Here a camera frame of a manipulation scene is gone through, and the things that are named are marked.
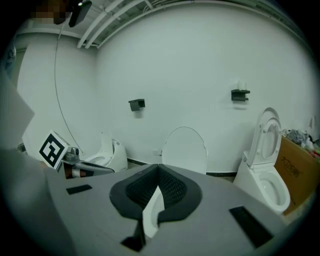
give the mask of floor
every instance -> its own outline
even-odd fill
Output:
[[[132,163],[132,162],[128,162],[128,169],[132,169],[135,167],[138,167],[140,165]],[[226,180],[228,182],[234,182],[235,177],[218,177],[218,179],[223,179]],[[302,205],[300,205],[296,210],[294,210],[293,212],[291,212],[290,214],[283,216],[281,215],[281,218],[283,220],[283,222],[286,225],[289,225],[290,223],[294,222],[295,220],[303,217],[306,213],[308,213],[310,207],[313,204],[313,201],[315,199],[316,195],[312,194]]]

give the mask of black cable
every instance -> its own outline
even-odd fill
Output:
[[[61,109],[60,102],[59,102],[58,90],[57,90],[57,82],[56,82],[56,64],[57,64],[57,52],[58,52],[59,39],[60,39],[60,35],[59,35],[58,40],[57,40],[57,42],[56,42],[55,57],[54,57],[54,87],[55,87],[56,99],[57,99],[57,101],[58,101],[58,105],[59,105],[59,109],[60,109],[60,112],[61,112],[63,121],[64,121],[64,123],[65,123],[65,125],[66,125],[66,127],[67,127],[67,129],[68,129],[68,131],[69,131],[69,133],[70,133],[70,135],[71,135],[71,137],[73,138],[75,144],[78,146],[78,148],[80,149],[80,151],[81,151],[82,154],[83,154],[84,152],[82,151],[81,147],[79,146],[79,144],[77,143],[77,141],[75,140],[74,136],[72,135],[72,133],[71,133],[71,131],[70,131],[70,129],[69,129],[69,126],[68,126],[68,124],[67,124],[67,122],[66,122],[66,119],[65,119],[65,117],[64,117],[64,114],[62,113],[62,109]]]

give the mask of cable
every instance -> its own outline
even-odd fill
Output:
[[[80,151],[82,152],[82,154],[84,153],[81,149],[81,147],[79,146],[79,144],[77,143],[77,141],[75,140],[74,136],[72,135],[70,129],[69,129],[69,126],[66,122],[66,119],[64,117],[64,114],[62,112],[62,109],[61,109],[61,106],[60,106],[60,102],[59,102],[59,97],[58,97],[58,90],[57,90],[57,82],[56,82],[56,64],[57,64],[57,52],[58,52],[58,44],[59,44],[59,40],[60,40],[60,36],[61,36],[61,33],[62,33],[62,30],[64,29],[65,27],[65,24],[67,23],[67,21],[64,22],[61,30],[60,30],[60,34],[59,34],[59,37],[58,37],[58,40],[56,41],[56,48],[55,48],[55,57],[54,57],[54,86],[55,86],[55,94],[56,94],[56,99],[58,101],[58,105],[59,105],[59,109],[60,109],[60,112],[61,112],[61,115],[62,115],[62,118],[63,118],[63,121],[71,135],[71,137],[73,138],[75,144],[78,146],[78,148],[80,149]]]

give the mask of toilet bowl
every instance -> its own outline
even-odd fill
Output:
[[[110,134],[101,134],[101,148],[99,152],[88,157],[85,161],[111,168],[116,173],[128,169],[125,147],[119,141],[111,139]]]
[[[290,204],[288,188],[274,166],[281,138],[278,113],[268,107],[258,118],[250,152],[243,152],[233,182],[277,214],[283,213]]]
[[[162,148],[162,163],[206,174],[208,151],[199,133],[186,126],[173,130]],[[157,187],[143,210],[143,229],[152,238],[158,231],[158,214],[164,211],[164,199]]]

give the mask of black rubber pad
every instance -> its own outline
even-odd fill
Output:
[[[92,186],[86,184],[86,185],[82,185],[82,186],[75,186],[75,187],[67,188],[66,191],[68,192],[69,195],[72,195],[72,194],[80,193],[80,192],[90,190],[90,189],[92,189]]]
[[[256,248],[273,237],[243,206],[229,211]]]

